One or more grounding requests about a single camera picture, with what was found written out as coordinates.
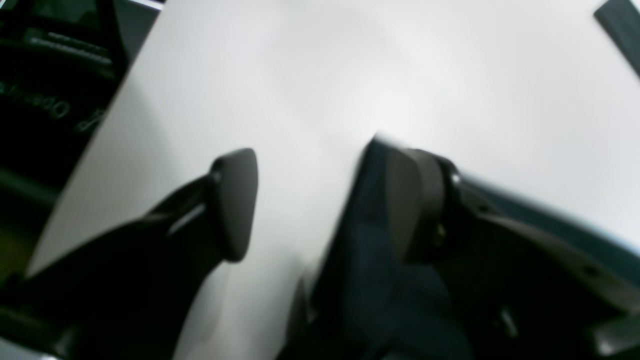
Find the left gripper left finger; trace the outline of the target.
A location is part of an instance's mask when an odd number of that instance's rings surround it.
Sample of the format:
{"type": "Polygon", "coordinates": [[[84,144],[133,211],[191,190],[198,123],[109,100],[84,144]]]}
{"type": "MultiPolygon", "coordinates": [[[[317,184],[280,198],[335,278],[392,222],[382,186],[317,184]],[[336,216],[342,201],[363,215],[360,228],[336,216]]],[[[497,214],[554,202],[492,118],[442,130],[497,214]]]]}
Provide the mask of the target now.
{"type": "Polygon", "coordinates": [[[1,338],[60,360],[170,360],[201,285],[246,256],[258,158],[215,159],[146,214],[1,289],[1,338]]]}

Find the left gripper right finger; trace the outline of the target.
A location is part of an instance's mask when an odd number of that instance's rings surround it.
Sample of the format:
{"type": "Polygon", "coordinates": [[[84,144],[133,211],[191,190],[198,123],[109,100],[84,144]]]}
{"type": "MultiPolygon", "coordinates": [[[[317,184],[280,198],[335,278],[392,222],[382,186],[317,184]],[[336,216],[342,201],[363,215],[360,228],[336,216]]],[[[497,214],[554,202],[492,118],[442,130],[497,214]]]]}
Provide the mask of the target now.
{"type": "Polygon", "coordinates": [[[478,360],[639,358],[636,254],[434,153],[391,150],[385,178],[395,255],[435,269],[478,360]]]}

